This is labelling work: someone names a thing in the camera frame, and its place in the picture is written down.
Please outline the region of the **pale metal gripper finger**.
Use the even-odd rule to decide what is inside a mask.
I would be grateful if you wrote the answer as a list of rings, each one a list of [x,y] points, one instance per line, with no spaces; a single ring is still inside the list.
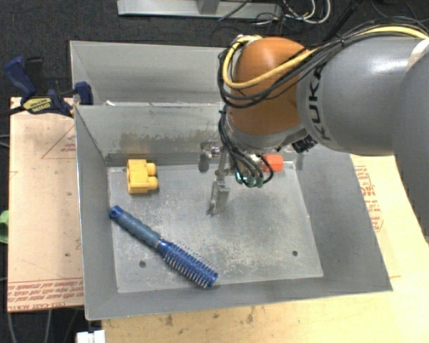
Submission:
[[[225,210],[229,195],[230,189],[228,187],[219,187],[217,189],[215,214],[221,214]]]
[[[218,199],[218,193],[219,193],[219,184],[218,181],[212,182],[212,189],[211,189],[211,195],[209,199],[209,206],[206,211],[206,215],[209,217],[212,217],[217,212],[217,199]]]

